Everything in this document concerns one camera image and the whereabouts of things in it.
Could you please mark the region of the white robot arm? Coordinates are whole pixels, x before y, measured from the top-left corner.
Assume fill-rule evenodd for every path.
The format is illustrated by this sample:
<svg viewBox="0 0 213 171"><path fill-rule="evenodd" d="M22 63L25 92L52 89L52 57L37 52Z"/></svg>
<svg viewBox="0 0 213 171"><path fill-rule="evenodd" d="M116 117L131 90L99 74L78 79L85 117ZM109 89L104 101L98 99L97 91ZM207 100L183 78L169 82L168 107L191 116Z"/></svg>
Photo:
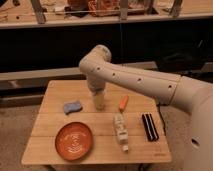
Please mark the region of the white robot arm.
<svg viewBox="0 0 213 171"><path fill-rule="evenodd" d="M111 57L106 46L97 45L80 60L90 91L103 92L110 82L190 114L183 171L213 171L213 83L112 64Z"/></svg>

